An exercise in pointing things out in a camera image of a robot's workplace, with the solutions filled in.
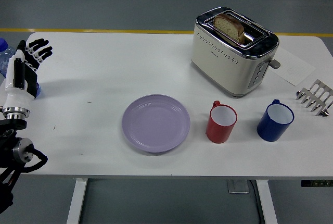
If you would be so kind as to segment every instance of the plate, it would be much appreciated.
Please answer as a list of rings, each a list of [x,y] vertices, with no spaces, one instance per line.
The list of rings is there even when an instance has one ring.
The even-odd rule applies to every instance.
[[[177,147],[189,131],[186,108],[166,95],[147,95],[125,110],[122,128],[126,138],[140,150],[160,153]]]

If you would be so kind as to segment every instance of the toast rack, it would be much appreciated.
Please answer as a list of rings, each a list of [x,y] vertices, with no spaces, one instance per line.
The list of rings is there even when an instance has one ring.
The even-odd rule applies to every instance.
[[[308,90],[297,91],[296,96],[296,100],[303,98],[301,104],[308,103],[306,108],[312,106],[311,112],[319,109],[316,116],[329,116],[327,109],[333,104],[333,90],[321,80],[317,79]]]

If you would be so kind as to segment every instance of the bottle cap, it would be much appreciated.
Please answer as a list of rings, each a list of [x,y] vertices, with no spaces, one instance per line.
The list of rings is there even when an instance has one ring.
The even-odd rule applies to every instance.
[[[5,39],[0,38],[0,52],[5,51],[8,48],[8,43]]]

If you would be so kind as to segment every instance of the white table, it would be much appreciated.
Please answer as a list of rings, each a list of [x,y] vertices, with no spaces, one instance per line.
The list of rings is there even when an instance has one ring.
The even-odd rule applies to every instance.
[[[37,72],[42,93],[32,103],[27,129],[18,134],[49,158],[36,175],[333,179],[333,116],[316,117],[296,100],[296,91],[316,79],[333,88],[333,58],[319,38],[279,37],[282,48],[316,67],[299,86],[269,70],[256,90],[238,99],[191,63],[193,35],[34,33],[28,42],[38,38],[48,39],[54,54]],[[122,133],[125,109],[149,94],[177,99],[190,115],[186,140],[166,153],[140,151]],[[278,141],[267,142],[256,126],[276,98],[296,118]],[[224,144],[205,134],[215,100],[238,114]]]

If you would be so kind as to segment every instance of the toaster control panel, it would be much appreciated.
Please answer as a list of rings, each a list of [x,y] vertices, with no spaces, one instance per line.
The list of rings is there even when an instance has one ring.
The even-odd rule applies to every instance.
[[[253,73],[253,76],[251,78],[248,89],[259,84],[262,81],[269,63],[270,63],[270,61],[266,60],[257,65],[257,67],[255,68],[255,71]]]

